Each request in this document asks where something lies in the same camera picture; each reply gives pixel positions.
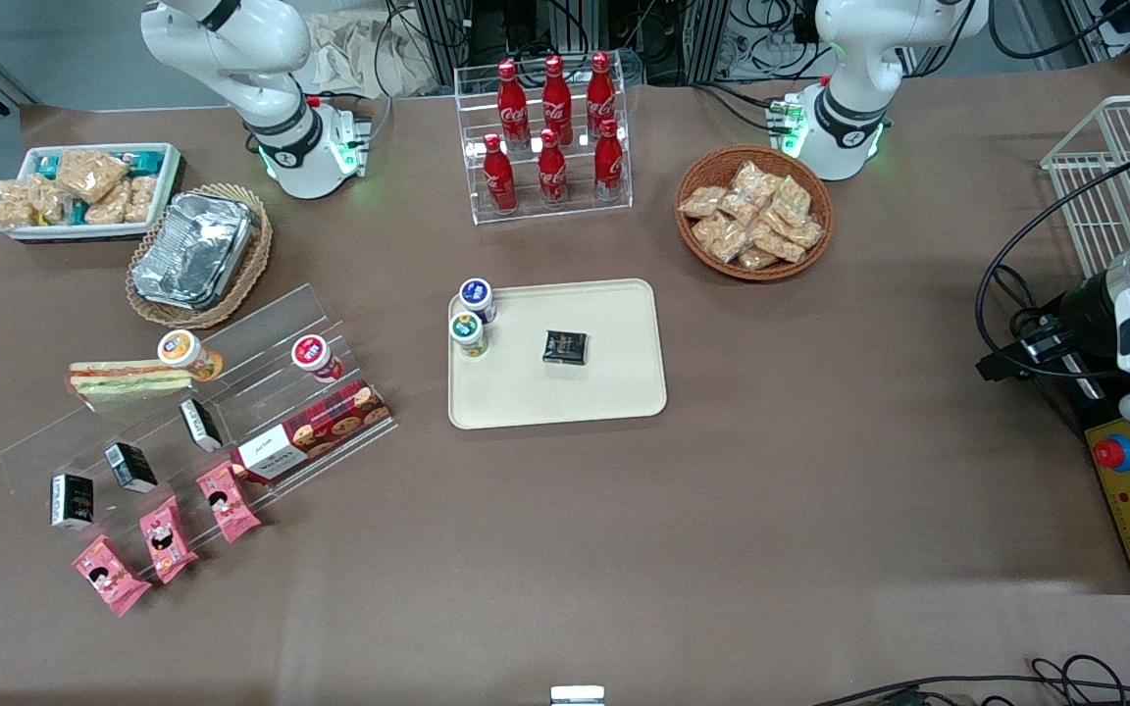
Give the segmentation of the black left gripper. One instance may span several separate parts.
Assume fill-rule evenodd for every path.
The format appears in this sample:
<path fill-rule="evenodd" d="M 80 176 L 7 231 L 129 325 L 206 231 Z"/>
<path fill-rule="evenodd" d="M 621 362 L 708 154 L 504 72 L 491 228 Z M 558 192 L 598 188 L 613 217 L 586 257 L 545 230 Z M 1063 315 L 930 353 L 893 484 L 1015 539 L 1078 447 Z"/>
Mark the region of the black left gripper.
<path fill-rule="evenodd" d="M 976 363 L 985 381 L 1057 378 L 1066 375 L 1061 359 L 1077 356 L 1090 371 L 1118 371 L 1115 304 L 1106 273 L 1066 290 L 1046 312 L 1014 313 L 1014 340 Z"/>

